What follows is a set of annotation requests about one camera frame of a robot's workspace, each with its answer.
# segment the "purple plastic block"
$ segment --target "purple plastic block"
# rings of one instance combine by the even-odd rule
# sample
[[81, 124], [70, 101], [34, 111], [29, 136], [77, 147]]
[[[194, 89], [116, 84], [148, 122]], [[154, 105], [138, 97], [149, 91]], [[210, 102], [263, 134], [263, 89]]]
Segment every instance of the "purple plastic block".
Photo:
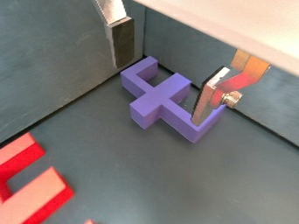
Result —
[[190, 122], [192, 115], [177, 105], [189, 93], [190, 81], [173, 74], [162, 83], [152, 87], [145, 81], [157, 74], [157, 61], [146, 57], [121, 73], [122, 87], [137, 97], [129, 104], [130, 117], [146, 129], [158, 118], [196, 143], [220, 117], [225, 106], [214, 109], [200, 126]]

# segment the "white panel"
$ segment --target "white panel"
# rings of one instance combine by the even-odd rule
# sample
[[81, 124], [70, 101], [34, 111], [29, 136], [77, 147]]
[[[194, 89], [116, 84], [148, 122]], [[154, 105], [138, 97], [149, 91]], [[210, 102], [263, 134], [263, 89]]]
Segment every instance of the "white panel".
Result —
[[297, 0], [136, 0], [299, 76]]

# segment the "gray wall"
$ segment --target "gray wall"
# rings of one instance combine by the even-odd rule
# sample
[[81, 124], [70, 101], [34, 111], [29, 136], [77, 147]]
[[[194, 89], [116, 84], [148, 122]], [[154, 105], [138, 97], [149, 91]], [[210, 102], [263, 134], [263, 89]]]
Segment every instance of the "gray wall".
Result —
[[[165, 15], [145, 9], [144, 54], [198, 87], [220, 67], [229, 67], [234, 48]], [[299, 145], [299, 79], [271, 67], [263, 80], [240, 92], [236, 110]]]
[[[144, 7], [134, 18], [142, 56]], [[112, 67], [104, 24], [92, 1], [0, 2], [0, 143], [98, 85]]]

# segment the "red block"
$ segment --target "red block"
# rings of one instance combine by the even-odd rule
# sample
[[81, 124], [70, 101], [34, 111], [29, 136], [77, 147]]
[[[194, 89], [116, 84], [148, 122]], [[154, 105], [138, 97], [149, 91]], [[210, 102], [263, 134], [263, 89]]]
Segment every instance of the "red block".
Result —
[[73, 191], [49, 168], [0, 206], [0, 224], [41, 223]]
[[12, 195], [6, 180], [42, 154], [29, 133], [0, 150], [0, 224], [41, 223], [73, 195], [53, 168]]
[[86, 220], [84, 224], [96, 224], [92, 220]]
[[20, 170], [44, 155], [41, 146], [29, 133], [0, 150], [0, 181], [5, 182]]

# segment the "dark gray surface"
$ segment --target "dark gray surface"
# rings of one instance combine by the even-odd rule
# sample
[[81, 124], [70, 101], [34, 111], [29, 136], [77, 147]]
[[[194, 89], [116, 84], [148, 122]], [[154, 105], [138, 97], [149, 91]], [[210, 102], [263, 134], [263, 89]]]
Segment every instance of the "dark gray surface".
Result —
[[[134, 59], [140, 59], [144, 7], [124, 2], [134, 18]], [[0, 143], [117, 71], [90, 0], [1, 1]]]
[[[144, 54], [198, 87], [220, 67], [229, 67], [234, 48], [166, 16], [145, 9]], [[299, 79], [271, 67], [263, 80], [240, 90], [236, 110], [299, 145]]]
[[33, 128], [46, 154], [10, 186], [53, 165], [76, 192], [45, 223], [297, 224], [297, 149], [228, 109], [196, 144], [161, 121], [141, 130], [133, 99], [114, 77]]

